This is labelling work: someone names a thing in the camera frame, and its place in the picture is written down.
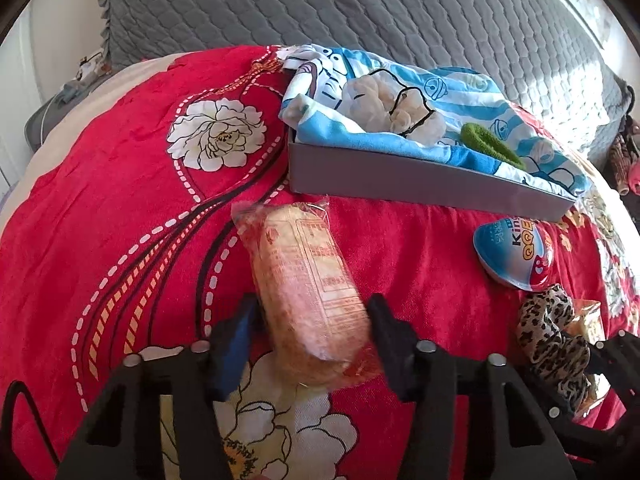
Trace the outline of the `yellow rice cake snack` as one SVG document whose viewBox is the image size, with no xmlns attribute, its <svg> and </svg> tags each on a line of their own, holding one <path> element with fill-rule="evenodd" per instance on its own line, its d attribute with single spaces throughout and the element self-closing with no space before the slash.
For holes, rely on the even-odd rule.
<svg viewBox="0 0 640 480">
<path fill-rule="evenodd" d="M 583 336 L 588 344 L 604 341 L 605 332 L 601 318 L 601 304 L 596 300 L 575 299 L 575 315 L 567 324 L 565 331 L 572 336 Z M 585 399 L 576 412 L 578 419 L 585 418 L 596 406 L 600 405 L 611 385 L 603 374 L 587 373 L 588 390 Z"/>
</svg>

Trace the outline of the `grey quilted headboard cover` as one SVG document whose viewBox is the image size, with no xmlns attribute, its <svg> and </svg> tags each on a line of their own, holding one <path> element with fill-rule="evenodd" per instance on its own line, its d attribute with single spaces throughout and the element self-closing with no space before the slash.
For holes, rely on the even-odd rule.
<svg viewBox="0 0 640 480">
<path fill-rule="evenodd" d="M 484 73 L 602 166 L 639 101 L 560 0 L 99 0 L 115 68 L 239 44 L 321 44 Z"/>
</svg>

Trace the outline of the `grey shallow tray box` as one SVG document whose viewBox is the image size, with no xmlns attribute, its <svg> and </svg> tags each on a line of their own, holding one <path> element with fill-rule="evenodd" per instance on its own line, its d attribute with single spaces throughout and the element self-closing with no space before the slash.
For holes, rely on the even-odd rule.
<svg viewBox="0 0 640 480">
<path fill-rule="evenodd" d="M 288 133 L 288 176 L 295 193 L 493 212 L 559 221 L 575 200 L 502 177 L 391 154 L 326 148 Z"/>
</svg>

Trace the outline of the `leopard print scrunchie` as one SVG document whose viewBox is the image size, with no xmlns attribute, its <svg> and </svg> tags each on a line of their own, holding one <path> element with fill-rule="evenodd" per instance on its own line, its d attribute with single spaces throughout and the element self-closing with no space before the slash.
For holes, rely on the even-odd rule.
<svg viewBox="0 0 640 480">
<path fill-rule="evenodd" d="M 516 338 L 534 373 L 559 393 L 575 414 L 588 390 L 590 351 L 583 336 L 565 331 L 575 315 L 573 299 L 560 284 L 554 284 L 529 295 L 518 315 Z"/>
</svg>

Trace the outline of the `red floral bedspread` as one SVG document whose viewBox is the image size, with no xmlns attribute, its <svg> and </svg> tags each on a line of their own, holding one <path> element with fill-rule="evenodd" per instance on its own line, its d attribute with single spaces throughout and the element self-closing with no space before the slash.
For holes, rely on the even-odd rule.
<svg viewBox="0 0 640 480">
<path fill-rule="evenodd" d="M 288 76 L 274 47 L 161 58 L 124 70 L 70 113 L 6 202 L 1 234 L 1 406 L 12 451 L 53 479 L 85 414 L 129 353 L 186 349 L 254 292 L 236 203 L 315 202 L 288 186 Z M 591 193 L 558 223 L 551 283 L 601 301 L 606 336 L 639 335 L 639 285 L 613 205 Z M 457 356 L 522 360 L 524 294 L 496 283 L 473 232 L 499 217 L 329 198 L 329 224 L 363 298 Z M 412 406 L 383 377 L 330 393 L 287 387 L 256 334 L 239 390 L 215 405 L 235 479 L 395 479 Z"/>
</svg>

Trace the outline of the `beige organza scrunchie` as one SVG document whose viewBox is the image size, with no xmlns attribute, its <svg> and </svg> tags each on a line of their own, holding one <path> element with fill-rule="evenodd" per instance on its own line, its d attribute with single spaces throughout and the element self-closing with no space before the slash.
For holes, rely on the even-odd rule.
<svg viewBox="0 0 640 480">
<path fill-rule="evenodd" d="M 428 104 L 423 91 L 386 68 L 347 81 L 338 110 L 364 131 L 393 133 L 425 146 L 446 133 L 444 116 Z"/>
</svg>

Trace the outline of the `Kinder Joy egg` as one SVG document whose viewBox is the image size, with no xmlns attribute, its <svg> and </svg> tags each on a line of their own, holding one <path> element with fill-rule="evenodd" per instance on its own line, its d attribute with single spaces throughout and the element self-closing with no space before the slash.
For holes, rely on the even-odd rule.
<svg viewBox="0 0 640 480">
<path fill-rule="evenodd" d="M 508 217 L 479 226 L 473 247 L 480 264 L 497 282 L 539 292 L 549 283 L 554 244 L 533 220 Z"/>
</svg>

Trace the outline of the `blue striped Doraemon cloth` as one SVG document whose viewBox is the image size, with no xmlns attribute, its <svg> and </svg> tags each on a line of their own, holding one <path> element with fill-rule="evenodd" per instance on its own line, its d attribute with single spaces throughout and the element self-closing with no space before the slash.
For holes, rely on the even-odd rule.
<svg viewBox="0 0 640 480">
<path fill-rule="evenodd" d="M 537 119 L 485 74 L 318 44 L 278 57 L 293 74 L 280 118 L 298 143 L 437 162 L 562 197 L 590 187 Z"/>
</svg>

